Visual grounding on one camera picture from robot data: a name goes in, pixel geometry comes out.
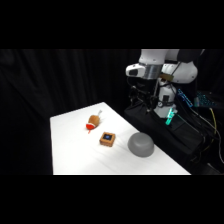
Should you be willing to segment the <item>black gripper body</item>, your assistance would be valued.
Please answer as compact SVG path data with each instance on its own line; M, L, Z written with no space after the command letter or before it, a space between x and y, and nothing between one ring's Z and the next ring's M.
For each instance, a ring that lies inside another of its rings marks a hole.
M146 80L142 78L129 79L129 98L131 101L134 99L140 101L150 102L153 97L158 95L158 82L156 79Z

